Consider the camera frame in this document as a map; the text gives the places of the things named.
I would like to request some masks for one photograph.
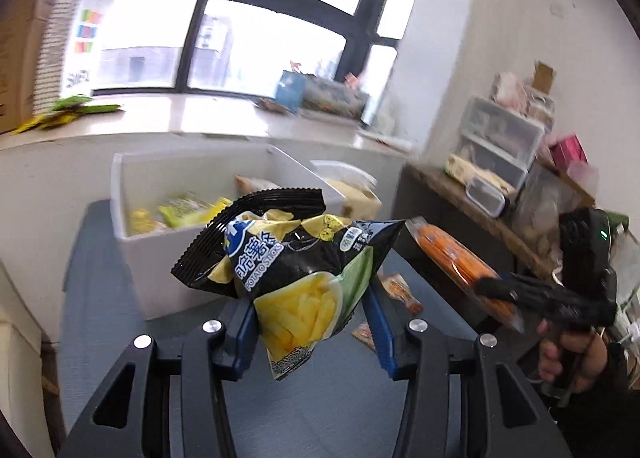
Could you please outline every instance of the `orange snack package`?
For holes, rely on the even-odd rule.
[[[524,322],[514,305],[504,301],[486,299],[474,292],[473,283],[480,277],[498,277],[493,268],[447,232],[427,223],[424,218],[409,219],[406,225],[424,253],[480,308],[505,326],[510,326],[520,332],[524,330]]]

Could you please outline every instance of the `white basket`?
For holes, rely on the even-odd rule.
[[[289,155],[268,144],[216,141],[207,149],[116,154],[111,170],[111,217],[146,319],[161,317],[215,299],[193,290],[170,271],[202,226],[129,235],[137,208],[154,211],[167,196],[194,192],[213,202],[236,199],[234,175],[269,180],[281,187],[322,189],[326,211],[340,214],[344,197]]]

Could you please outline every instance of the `french fries image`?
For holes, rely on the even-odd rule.
[[[257,297],[255,311],[271,361],[295,348],[328,338],[342,308],[340,282],[329,272],[315,272],[278,290]]]

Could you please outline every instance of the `wall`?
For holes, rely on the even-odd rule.
[[[200,134],[108,134],[0,151],[0,261],[51,341],[60,341],[66,263],[85,209],[111,195],[113,155],[189,149],[212,141]],[[384,203],[380,217],[390,216],[404,158],[320,143],[270,141],[304,165],[311,159],[339,159],[369,171],[378,179],[376,192]]]
[[[381,108],[396,113],[396,136],[421,150],[436,118],[465,33],[471,0],[415,0]]]
[[[640,222],[640,41],[615,0],[473,0],[463,46],[422,160],[440,164],[466,101],[486,95],[494,74],[556,69],[554,133],[577,133],[600,170],[598,204]]]

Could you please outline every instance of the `gray table surface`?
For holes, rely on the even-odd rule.
[[[469,325],[397,253],[389,253],[383,269],[385,274],[398,272],[406,279],[424,306],[420,316],[430,325],[448,335],[475,338]],[[109,202],[92,203],[65,279],[58,370],[67,430],[133,338],[140,333],[157,339],[187,333],[214,318],[222,303],[215,300],[145,321],[113,235]],[[271,378],[264,347],[258,343],[243,379],[224,386],[239,457],[392,455],[406,383],[391,381],[376,355],[351,335],[364,321],[358,307],[342,333],[318,345],[304,366],[279,382]],[[451,449],[460,431],[459,394],[459,384],[452,377],[447,445]]]

